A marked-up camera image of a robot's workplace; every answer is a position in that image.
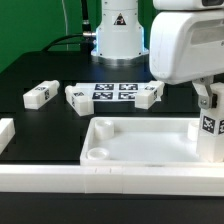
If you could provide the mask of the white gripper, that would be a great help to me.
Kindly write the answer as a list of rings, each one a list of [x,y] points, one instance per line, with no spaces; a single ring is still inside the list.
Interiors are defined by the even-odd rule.
[[[224,10],[159,13],[151,27],[149,68],[168,84],[193,80],[198,106],[215,108],[211,85],[212,75],[224,73]]]

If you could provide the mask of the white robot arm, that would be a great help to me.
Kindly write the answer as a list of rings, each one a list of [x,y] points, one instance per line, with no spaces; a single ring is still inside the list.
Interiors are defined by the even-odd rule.
[[[224,0],[152,0],[149,45],[138,21],[138,0],[101,0],[92,59],[113,66],[149,58],[153,77],[167,84],[191,81],[203,109],[216,106],[213,77],[224,73]]]

